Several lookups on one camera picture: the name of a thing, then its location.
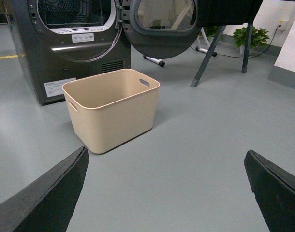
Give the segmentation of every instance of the power outlet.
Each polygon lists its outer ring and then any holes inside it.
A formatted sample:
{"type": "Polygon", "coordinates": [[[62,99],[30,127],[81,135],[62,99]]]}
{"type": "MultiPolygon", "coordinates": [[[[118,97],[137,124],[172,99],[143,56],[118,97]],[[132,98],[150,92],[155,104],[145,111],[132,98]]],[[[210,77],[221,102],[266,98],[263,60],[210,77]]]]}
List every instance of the power outlet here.
{"type": "Polygon", "coordinates": [[[287,24],[288,24],[288,21],[279,20],[279,22],[278,22],[278,25],[279,25],[278,30],[286,30],[287,24]]]}

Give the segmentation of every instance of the dryer drum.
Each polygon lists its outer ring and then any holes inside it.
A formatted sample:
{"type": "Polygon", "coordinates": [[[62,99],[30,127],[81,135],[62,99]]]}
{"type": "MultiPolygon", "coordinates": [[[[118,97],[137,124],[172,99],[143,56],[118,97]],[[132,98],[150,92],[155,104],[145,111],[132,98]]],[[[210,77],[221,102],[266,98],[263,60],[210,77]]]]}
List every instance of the dryer drum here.
{"type": "Polygon", "coordinates": [[[80,6],[87,8],[88,2],[80,4],[80,0],[39,0],[38,9],[41,19],[47,26],[62,27],[64,24],[73,22],[81,22],[83,17],[87,16],[80,14],[80,6]]]}
{"type": "Polygon", "coordinates": [[[103,26],[111,14],[107,0],[38,0],[43,23],[50,29],[103,26]]]}

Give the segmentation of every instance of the green plant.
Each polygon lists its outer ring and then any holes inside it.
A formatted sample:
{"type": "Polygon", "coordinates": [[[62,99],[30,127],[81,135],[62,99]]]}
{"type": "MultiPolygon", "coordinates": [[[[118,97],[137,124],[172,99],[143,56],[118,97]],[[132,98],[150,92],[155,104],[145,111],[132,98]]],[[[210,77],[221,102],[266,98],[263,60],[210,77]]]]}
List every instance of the green plant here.
{"type": "Polygon", "coordinates": [[[218,29],[219,29],[219,26],[204,27],[207,40],[210,41],[211,37],[215,37],[216,32],[217,32],[218,29]]]}
{"type": "MultiPolygon", "coordinates": [[[[267,36],[268,31],[265,29],[256,29],[253,27],[252,30],[252,37],[251,37],[251,49],[255,47],[260,47],[260,46],[267,46],[268,44],[266,43],[267,40],[270,38],[267,36]]],[[[246,40],[247,40],[247,28],[239,28],[236,29],[234,34],[232,35],[234,38],[234,45],[236,47],[240,47],[242,45],[245,45],[246,40]]]]}

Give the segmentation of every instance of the basket handle hole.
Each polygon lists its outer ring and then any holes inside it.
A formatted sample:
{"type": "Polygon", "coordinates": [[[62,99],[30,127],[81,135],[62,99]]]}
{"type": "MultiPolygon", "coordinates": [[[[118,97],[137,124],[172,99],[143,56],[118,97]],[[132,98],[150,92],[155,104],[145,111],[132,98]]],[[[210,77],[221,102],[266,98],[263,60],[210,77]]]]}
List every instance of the basket handle hole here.
{"type": "Polygon", "coordinates": [[[70,100],[68,101],[69,101],[69,105],[72,106],[72,108],[74,108],[74,110],[78,112],[78,108],[75,106],[75,104],[73,104],[70,100]]]}
{"type": "Polygon", "coordinates": [[[149,87],[149,82],[147,82],[147,81],[145,81],[145,80],[143,80],[143,79],[139,79],[139,81],[140,81],[141,84],[143,84],[143,85],[149,87]]]}

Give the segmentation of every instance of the label sticker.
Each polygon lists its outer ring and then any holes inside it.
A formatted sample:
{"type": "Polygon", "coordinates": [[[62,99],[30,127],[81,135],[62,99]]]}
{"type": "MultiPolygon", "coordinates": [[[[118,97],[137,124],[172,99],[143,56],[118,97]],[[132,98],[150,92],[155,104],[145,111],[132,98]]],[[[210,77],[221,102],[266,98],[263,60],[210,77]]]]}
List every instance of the label sticker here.
{"type": "Polygon", "coordinates": [[[74,34],[72,36],[72,43],[94,41],[94,33],[74,34]]]}
{"type": "Polygon", "coordinates": [[[61,95],[64,94],[64,91],[62,91],[62,85],[70,82],[70,81],[74,81],[76,80],[76,78],[69,78],[69,79],[65,79],[65,80],[60,80],[60,81],[52,81],[52,82],[46,82],[44,84],[45,87],[45,91],[46,91],[46,95],[47,97],[54,97],[57,95],[61,95]]]}

